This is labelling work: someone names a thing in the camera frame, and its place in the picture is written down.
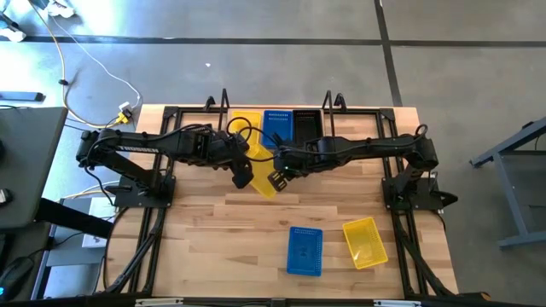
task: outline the gray floor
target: gray floor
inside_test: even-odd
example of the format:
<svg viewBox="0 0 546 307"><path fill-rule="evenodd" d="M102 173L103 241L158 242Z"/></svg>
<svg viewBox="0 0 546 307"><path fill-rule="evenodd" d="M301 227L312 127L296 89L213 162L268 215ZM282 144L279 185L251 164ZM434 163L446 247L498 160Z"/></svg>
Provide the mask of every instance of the gray floor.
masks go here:
<svg viewBox="0 0 546 307"><path fill-rule="evenodd" d="M380 38L372 0L112 3L73 0L80 16L62 20L62 25L76 34L149 38ZM391 39L546 39L542 18L546 2L541 0L382 4ZM13 1L7 14L30 34L46 35L28 9L25 1ZM146 103L202 103L227 87L232 103L316 105L330 89L343 92L351 105L392 105L381 46L85 47L112 72L131 81ZM67 78L77 76L68 103L87 119L106 123L120 103L135 100L75 44L64 43L62 48ZM393 48L392 53L402 102L418 107L436 144L441 188L460 197L445 210L460 291L486 291L495 300L543 304L546 244L503 252L497 248L497 240L515 235L514 222L492 165L473 170L468 160L546 114L546 49ZM52 43L0 43L0 58L4 90L39 90L47 96L44 105L61 105L56 83L60 63ZM78 136L79 131L63 132L45 191L51 199L95 184L74 161ZM546 140L542 141L539 148L546 149ZM97 173L104 180L116 178L107 171Z"/></svg>

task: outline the wooden table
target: wooden table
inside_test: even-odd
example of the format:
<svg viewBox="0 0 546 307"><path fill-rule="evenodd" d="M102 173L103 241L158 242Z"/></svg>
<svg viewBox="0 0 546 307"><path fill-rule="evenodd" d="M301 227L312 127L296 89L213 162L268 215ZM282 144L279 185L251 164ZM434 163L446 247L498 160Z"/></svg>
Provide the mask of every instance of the wooden table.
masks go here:
<svg viewBox="0 0 546 307"><path fill-rule="evenodd" d="M164 107L144 105L137 131L159 133ZM419 124L416 109L395 107L394 111L398 133L413 134ZM334 120L336 136L377 137L375 119L370 116L340 115ZM191 123L212 123L216 127L218 114L185 113L183 125ZM324 124L328 135L328 115ZM151 168L154 156L135 153L131 159ZM263 198L250 186L237 189L231 182L230 171L179 163L175 166L177 187L167 212L154 296L403 297L392 220L380 191L384 173L379 159L353 161L333 171L293 180L273 200ZM107 255L110 282L135 251L142 212L130 209L113 232ZM364 217L374 218L389 261L356 270L341 225ZM439 217L416 211L415 220L423 257L440 280L456 292L450 251ZM324 231L321 277L287 274L290 226ZM141 284L147 264L145 258ZM408 265L412 285L417 289L415 266L412 261Z"/></svg>

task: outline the yellow basket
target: yellow basket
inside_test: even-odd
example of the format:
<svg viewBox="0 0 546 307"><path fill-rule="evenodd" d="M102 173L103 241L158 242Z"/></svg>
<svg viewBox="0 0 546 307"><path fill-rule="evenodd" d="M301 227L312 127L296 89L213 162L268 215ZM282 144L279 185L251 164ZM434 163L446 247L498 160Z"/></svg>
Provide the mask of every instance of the yellow basket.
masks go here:
<svg viewBox="0 0 546 307"><path fill-rule="evenodd" d="M256 127L258 129L261 128L262 125L262 113L261 112L252 112L252 111L233 111L231 113L231 118L234 119L236 117L243 117L245 119L248 119L250 122L250 125L252 127ZM246 120L243 119L237 119L231 125L229 126L229 132L236 133L237 131L248 127L248 123ZM250 130L244 130L241 133L241 136L245 139L248 137L248 134L250 133ZM259 132L252 130L252 134L250 135L250 138L247 141L248 145L252 146L254 144L259 144Z"/></svg>
<svg viewBox="0 0 546 307"><path fill-rule="evenodd" d="M250 146L250 149L248 149L247 156L253 159L267 159L272 157L273 153L271 153L261 144L254 144ZM254 178L250 182L250 185L252 185L253 188L264 197L272 198L275 196L276 190L267 179L267 176L275 171L275 168L273 167L273 160L269 160L267 162L250 161L250 164L253 166L254 174Z"/></svg>
<svg viewBox="0 0 546 307"><path fill-rule="evenodd" d="M372 217L344 223L343 233L357 269L383 264L388 260Z"/></svg>

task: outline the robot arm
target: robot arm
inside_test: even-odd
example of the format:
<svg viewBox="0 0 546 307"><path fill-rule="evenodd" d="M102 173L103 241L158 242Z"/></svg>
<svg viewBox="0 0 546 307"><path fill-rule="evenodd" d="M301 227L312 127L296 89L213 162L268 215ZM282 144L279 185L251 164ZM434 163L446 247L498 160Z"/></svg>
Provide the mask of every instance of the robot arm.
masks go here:
<svg viewBox="0 0 546 307"><path fill-rule="evenodd" d="M243 188L253 179L252 167L244 155L247 150L240 136L214 131L207 125L189 125L164 135L105 129L82 133L76 160L84 168L106 166L136 182L141 192L160 194L162 176L144 170L118 152L164 154L188 165L231 169L234 184Z"/></svg>
<svg viewBox="0 0 546 307"><path fill-rule="evenodd" d="M277 191L287 181L307 177L311 173L330 171L356 159L403 156L414 170L422 173L438 165L433 142L425 137L426 126L417 128L415 135L350 141L341 136L325 136L305 143L304 148L281 145L276 150L276 171L269 176Z"/></svg>

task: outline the blue plastic basket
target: blue plastic basket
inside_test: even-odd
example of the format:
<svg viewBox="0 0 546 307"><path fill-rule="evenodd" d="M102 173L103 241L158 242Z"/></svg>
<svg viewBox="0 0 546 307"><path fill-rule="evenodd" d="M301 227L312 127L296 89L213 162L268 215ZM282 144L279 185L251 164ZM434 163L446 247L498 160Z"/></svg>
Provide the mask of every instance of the blue plastic basket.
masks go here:
<svg viewBox="0 0 546 307"><path fill-rule="evenodd" d="M322 230L303 227L290 228L287 272L298 275L321 275Z"/></svg>
<svg viewBox="0 0 546 307"><path fill-rule="evenodd" d="M283 141L292 141L292 111L265 110L263 131L268 136L276 133ZM262 145L269 149L276 147L268 137L262 137Z"/></svg>

